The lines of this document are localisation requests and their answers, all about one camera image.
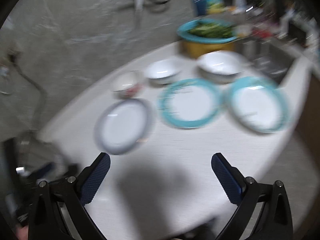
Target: wall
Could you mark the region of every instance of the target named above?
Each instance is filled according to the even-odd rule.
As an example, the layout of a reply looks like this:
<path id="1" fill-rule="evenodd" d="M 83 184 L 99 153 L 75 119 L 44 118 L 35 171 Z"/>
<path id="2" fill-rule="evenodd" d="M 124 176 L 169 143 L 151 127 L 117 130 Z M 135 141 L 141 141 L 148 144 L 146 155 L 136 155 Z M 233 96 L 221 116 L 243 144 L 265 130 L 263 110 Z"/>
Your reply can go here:
<path id="1" fill-rule="evenodd" d="M 17 3 L 0 30 L 0 62 L 8 65 L 7 50 L 18 45 L 21 68 L 49 95 L 42 125 L 112 70 L 176 41 L 177 27 L 193 17 L 191 0 L 172 0 L 167 8 L 148 3 L 141 29 L 134 30 L 133 12 L 132 0 Z M 0 95 L 0 139 L 29 126 L 38 100 L 37 91 L 14 70 L 12 78 L 14 94 Z"/>

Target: sink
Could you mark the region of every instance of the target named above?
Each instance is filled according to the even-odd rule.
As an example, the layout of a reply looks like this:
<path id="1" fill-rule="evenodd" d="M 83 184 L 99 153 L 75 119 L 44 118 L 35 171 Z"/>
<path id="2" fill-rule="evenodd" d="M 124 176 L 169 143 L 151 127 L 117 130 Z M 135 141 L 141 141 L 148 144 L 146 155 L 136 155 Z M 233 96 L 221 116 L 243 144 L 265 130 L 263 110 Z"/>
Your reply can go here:
<path id="1" fill-rule="evenodd" d="M 296 59 L 284 46 L 273 40 L 246 38 L 236 42 L 235 51 L 252 62 L 252 66 L 278 85 Z"/>

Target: small bowl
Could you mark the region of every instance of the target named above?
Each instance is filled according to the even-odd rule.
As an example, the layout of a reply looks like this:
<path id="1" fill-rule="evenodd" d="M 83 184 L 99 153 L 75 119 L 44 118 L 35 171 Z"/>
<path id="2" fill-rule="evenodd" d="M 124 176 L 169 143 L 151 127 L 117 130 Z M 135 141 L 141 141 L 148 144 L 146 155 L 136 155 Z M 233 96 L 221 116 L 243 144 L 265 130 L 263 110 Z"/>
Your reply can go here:
<path id="1" fill-rule="evenodd" d="M 141 73 L 137 70 L 123 73 L 116 77 L 111 88 L 120 98 L 132 98 L 142 88 Z"/>
<path id="2" fill-rule="evenodd" d="M 175 60 L 164 59 L 150 64 L 144 74 L 154 84 L 166 85 L 175 82 L 180 71 Z"/>
<path id="3" fill-rule="evenodd" d="M 233 82 L 242 70 L 242 57 L 232 51 L 214 51 L 204 54 L 197 60 L 202 74 L 220 84 Z"/>

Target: blue bowl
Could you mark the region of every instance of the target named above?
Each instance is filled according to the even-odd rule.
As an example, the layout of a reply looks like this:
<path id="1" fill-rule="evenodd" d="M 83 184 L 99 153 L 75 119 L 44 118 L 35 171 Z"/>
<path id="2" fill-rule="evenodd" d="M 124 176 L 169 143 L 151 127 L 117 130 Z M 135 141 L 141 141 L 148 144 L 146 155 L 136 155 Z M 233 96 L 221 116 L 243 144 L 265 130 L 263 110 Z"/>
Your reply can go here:
<path id="1" fill-rule="evenodd" d="M 222 25 L 228 26 L 231 25 L 230 23 L 224 22 L 224 21 L 219 21 L 219 20 L 213 20 L 213 19 L 201 19 L 201 20 L 194 20 L 191 22 L 187 22 L 183 25 L 181 25 L 178 30 L 177 34 L 185 39 L 186 41 L 191 41 L 191 42 L 197 42 L 197 43 L 204 43 L 204 44 L 220 44 L 220 43 L 227 43 L 230 41 L 234 41 L 237 39 L 235 36 L 235 33 L 233 33 L 233 37 L 231 38 L 224 38 L 224 39 L 217 39 L 217 38 L 204 38 L 204 37 L 199 37 L 196 35 L 192 35 L 188 32 L 188 30 L 191 30 L 192 28 L 197 26 L 198 21 L 204 22 L 204 23 L 220 23 Z"/>

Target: floor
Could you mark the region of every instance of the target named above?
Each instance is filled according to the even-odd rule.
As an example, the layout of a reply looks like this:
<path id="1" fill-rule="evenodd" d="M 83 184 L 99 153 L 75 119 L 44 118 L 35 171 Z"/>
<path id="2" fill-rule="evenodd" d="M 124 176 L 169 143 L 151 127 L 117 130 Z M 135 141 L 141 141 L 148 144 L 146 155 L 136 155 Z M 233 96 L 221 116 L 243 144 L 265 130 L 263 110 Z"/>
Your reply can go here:
<path id="1" fill-rule="evenodd" d="M 192 18 L 191 0 L 172 0 L 168 8 L 160 10 L 146 6 L 142 27 L 135 30 L 131 0 L 20 0 L 0 30 L 0 64 L 10 66 L 8 49 L 22 51 L 21 68 L 48 92 L 43 126 L 101 77 L 175 41 L 177 27 Z M 0 95 L 0 141 L 30 127 L 38 100 L 37 91 L 10 68 L 14 93 Z M 297 229 L 320 183 L 319 172 L 298 134 L 293 134 L 260 182 L 271 184 L 277 179 L 284 182 Z M 216 232 L 232 213 L 228 210 L 217 218 Z"/>
<path id="2" fill-rule="evenodd" d="M 318 197 L 320 187 L 319 170 L 297 132 L 292 135 L 274 165 L 259 182 L 273 184 L 278 179 L 284 183 L 287 191 L 293 229 L 296 231 L 307 215 L 313 201 Z M 261 205 L 257 205 L 241 239 L 250 235 L 260 208 Z M 228 210 L 223 217 L 217 218 L 217 224 L 214 226 L 215 232 L 219 232 L 224 227 L 233 212 L 234 210 Z"/>

